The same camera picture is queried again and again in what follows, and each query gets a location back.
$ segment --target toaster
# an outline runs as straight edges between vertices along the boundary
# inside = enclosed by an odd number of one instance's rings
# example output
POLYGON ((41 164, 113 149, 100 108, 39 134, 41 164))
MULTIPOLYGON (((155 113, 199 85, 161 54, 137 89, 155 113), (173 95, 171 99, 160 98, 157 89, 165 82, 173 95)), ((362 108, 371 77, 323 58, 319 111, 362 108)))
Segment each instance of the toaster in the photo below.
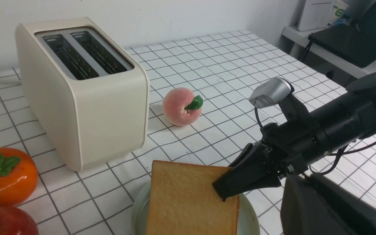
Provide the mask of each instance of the toaster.
POLYGON ((146 71, 89 18, 15 30, 27 101, 67 167, 82 171, 142 147, 146 71))

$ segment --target black cable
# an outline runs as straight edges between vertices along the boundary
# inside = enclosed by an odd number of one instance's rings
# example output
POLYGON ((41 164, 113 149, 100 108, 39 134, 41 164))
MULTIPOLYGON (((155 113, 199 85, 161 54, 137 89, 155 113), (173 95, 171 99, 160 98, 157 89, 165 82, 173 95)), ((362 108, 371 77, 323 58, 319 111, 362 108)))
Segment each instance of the black cable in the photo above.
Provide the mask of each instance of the black cable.
POLYGON ((376 144, 376 141, 373 142, 373 143, 371 143, 371 144, 368 144, 367 146, 362 147, 362 148, 360 148, 360 149, 355 149, 355 150, 352 150, 352 151, 344 152, 343 155, 351 154, 351 153, 357 153, 357 152, 359 152, 359 151, 362 151, 362 150, 368 149, 368 148, 374 146, 375 144, 376 144))
POLYGON ((262 123, 261 123, 261 120, 259 119, 259 114, 258 114, 258 108, 255 107, 255 116, 256 116, 256 121, 258 122, 258 125, 260 128, 262 128, 262 123))
POLYGON ((301 62, 304 62, 306 59, 308 52, 310 51, 311 45, 313 44, 312 41, 310 41, 307 46, 305 47, 304 51, 301 53, 301 55, 298 57, 298 60, 301 62))
POLYGON ((345 151, 346 147, 348 147, 348 145, 344 146, 343 148, 341 148, 337 151, 335 161, 333 162, 332 167, 330 167, 327 171, 315 172, 311 166, 309 167, 310 171, 313 174, 320 174, 322 176, 327 175, 328 173, 332 172, 336 168, 337 164, 339 163, 339 160, 340 160, 341 156, 343 155, 343 152, 345 151))

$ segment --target plate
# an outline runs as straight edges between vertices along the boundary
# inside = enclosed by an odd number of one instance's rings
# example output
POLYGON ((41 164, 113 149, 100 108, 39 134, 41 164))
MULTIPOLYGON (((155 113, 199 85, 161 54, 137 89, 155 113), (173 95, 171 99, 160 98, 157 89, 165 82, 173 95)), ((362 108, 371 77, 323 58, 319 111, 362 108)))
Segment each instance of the plate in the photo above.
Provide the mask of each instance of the plate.
MULTIPOLYGON (((239 195, 239 217, 237 235, 259 235, 259 222, 249 200, 244 194, 239 195)), ((133 235, 145 235, 148 222, 150 199, 150 182, 146 183, 137 195, 133 204, 132 230, 133 235)))

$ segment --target toast slice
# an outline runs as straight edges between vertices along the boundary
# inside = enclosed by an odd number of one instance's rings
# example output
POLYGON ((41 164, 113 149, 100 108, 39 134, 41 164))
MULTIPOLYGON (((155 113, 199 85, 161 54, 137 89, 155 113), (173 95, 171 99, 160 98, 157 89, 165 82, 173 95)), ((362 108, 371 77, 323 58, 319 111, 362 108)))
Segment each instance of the toast slice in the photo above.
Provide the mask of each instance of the toast slice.
POLYGON ((153 161, 146 235, 236 235, 239 196, 212 183, 229 167, 153 161))

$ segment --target table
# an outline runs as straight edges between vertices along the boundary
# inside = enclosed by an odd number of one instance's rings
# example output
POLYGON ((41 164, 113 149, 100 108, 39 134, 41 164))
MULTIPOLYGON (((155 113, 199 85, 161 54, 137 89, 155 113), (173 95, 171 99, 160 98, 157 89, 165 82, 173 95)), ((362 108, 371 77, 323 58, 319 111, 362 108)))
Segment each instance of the table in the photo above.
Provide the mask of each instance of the table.
MULTIPOLYGON (((0 146, 21 149, 39 170, 36 191, 19 207, 38 223, 40 235, 128 235, 139 190, 150 180, 154 159, 227 166, 249 142, 261 139, 252 105, 255 87, 281 76, 314 110, 346 91, 336 83, 246 30, 128 49, 150 78, 148 137, 141 149, 83 172, 61 161, 24 97, 21 85, 0 84, 0 146), (163 116, 162 100, 174 87, 204 98, 203 115, 186 127, 163 116)), ((19 79, 9 68, 1 77, 19 79)), ((285 122, 279 107, 259 110, 263 124, 285 122)), ((352 144, 366 146, 371 137, 352 144)), ((330 167, 326 157, 313 167, 330 167)), ((376 146, 345 155, 328 178, 376 207, 376 146)), ((247 192, 262 235, 282 233, 279 210, 283 188, 247 192)))
MULTIPOLYGON (((318 31, 323 30, 322 28, 314 29, 314 30, 308 30, 308 31, 298 31, 297 26, 287 26, 282 31, 282 35, 287 37, 288 39, 292 40, 294 42, 294 47, 291 50, 290 55, 292 55, 294 58, 298 58, 299 51, 301 47, 306 47, 309 40, 308 36, 311 33, 315 33, 318 31)), ((335 65, 336 67, 342 69, 346 73, 349 73, 350 75, 354 76, 355 78, 361 78, 365 75, 375 73, 376 72, 376 61, 374 61, 372 64, 370 64, 366 68, 360 68, 357 67, 354 64, 351 64, 347 62, 346 60, 340 58, 337 55, 334 55, 331 52, 328 52, 324 48, 313 44, 310 49, 311 52, 314 54, 320 56, 321 58, 325 59, 327 62, 335 65)))

